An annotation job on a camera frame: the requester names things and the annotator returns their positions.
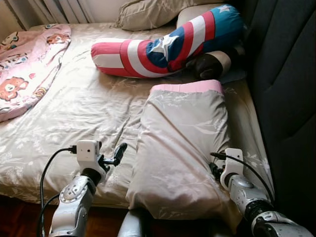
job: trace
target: window curtain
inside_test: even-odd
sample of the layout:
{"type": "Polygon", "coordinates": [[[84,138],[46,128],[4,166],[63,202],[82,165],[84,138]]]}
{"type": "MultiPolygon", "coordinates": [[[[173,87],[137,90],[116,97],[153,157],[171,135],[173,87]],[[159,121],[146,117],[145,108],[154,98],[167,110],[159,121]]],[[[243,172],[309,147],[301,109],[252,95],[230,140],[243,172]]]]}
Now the window curtain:
{"type": "Polygon", "coordinates": [[[15,15],[3,0],[0,0],[0,42],[12,32],[21,31],[15,15]]]}
{"type": "Polygon", "coordinates": [[[5,0],[22,26],[52,23],[94,23],[87,0],[5,0]]]}

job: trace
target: pink blanket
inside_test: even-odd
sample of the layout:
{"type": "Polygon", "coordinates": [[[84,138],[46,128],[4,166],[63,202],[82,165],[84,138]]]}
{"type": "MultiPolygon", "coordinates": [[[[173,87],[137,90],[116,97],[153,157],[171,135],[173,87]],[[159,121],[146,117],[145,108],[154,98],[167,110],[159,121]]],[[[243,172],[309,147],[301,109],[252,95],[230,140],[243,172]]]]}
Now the pink blanket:
{"type": "Polygon", "coordinates": [[[47,92],[70,43],[67,25],[14,32],[0,44],[0,122],[17,117],[47,92]]]}

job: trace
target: bed frame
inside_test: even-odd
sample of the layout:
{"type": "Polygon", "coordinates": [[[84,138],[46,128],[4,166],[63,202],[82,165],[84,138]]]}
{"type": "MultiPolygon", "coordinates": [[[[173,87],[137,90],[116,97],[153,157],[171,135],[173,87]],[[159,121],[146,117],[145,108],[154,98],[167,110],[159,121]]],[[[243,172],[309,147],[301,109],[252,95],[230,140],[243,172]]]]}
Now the bed frame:
{"type": "Polygon", "coordinates": [[[316,223],[315,1],[243,0],[248,84],[274,181],[276,208],[316,223]]]}

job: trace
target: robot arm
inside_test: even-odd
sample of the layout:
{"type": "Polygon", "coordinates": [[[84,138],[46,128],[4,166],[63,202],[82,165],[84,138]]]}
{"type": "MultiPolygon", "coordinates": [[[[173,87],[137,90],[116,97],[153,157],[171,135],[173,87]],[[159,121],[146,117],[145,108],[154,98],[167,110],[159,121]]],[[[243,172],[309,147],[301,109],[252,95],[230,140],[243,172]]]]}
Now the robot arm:
{"type": "MultiPolygon", "coordinates": [[[[240,149],[227,148],[225,153],[241,161],[243,159],[240,149]]],[[[274,210],[266,194],[243,176],[241,163],[226,158],[223,168],[215,164],[210,167],[215,178],[229,191],[240,213],[251,224],[255,237],[313,237],[306,228],[274,210]]]]}
{"type": "Polygon", "coordinates": [[[100,155],[101,142],[81,140],[77,143],[77,160],[81,175],[77,176],[60,193],[49,237],[84,237],[87,213],[92,205],[96,186],[105,180],[109,164],[117,166],[127,144],[117,147],[111,159],[100,155]]]}

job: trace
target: mattress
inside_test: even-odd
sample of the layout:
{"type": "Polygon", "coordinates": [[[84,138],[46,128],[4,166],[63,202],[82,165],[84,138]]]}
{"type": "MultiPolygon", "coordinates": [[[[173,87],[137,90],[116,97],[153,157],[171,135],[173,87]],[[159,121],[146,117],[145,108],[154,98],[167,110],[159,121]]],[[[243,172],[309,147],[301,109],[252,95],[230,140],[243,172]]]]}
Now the mattress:
{"type": "MultiPolygon", "coordinates": [[[[121,164],[111,167],[106,181],[97,187],[94,204],[127,208],[126,192],[132,176],[142,107],[157,84],[193,82],[180,72],[160,79],[129,79],[98,71],[91,46],[102,38],[156,39],[174,25],[150,31],[128,32],[111,23],[70,24],[72,42],[62,59],[51,88],[24,115],[0,123],[0,194],[39,202],[40,176],[50,156],[81,139],[101,141],[101,153],[111,157],[117,145],[128,144],[121,164]]],[[[229,114],[231,145],[243,150],[250,163],[272,188],[256,112],[245,80],[224,85],[229,114]]],[[[262,185],[245,169],[245,175],[262,185]]],[[[75,155],[59,154],[48,169],[45,198],[60,192],[76,175],[75,155]]]]}

